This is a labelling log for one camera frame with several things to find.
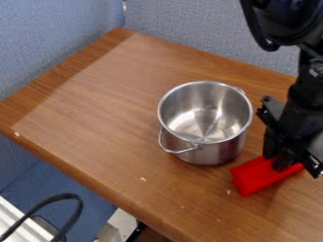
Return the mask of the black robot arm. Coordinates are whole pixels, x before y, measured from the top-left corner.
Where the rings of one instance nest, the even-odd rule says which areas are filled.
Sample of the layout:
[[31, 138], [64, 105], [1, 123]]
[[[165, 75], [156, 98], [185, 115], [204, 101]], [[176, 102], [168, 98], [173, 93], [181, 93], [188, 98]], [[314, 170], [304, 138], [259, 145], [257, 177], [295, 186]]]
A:
[[247, 0], [259, 46], [299, 48], [297, 77], [280, 102], [263, 97], [256, 114], [265, 124], [263, 155], [283, 171], [301, 164], [323, 177], [323, 0]]

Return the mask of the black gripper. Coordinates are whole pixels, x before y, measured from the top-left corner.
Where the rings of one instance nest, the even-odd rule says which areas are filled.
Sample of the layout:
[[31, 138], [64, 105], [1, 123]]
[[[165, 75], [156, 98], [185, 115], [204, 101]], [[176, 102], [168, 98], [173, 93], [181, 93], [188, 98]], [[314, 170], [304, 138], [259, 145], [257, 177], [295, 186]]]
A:
[[264, 95], [256, 115], [265, 124], [263, 156], [273, 158], [272, 168], [281, 172], [301, 164], [315, 179], [322, 178], [323, 111]]

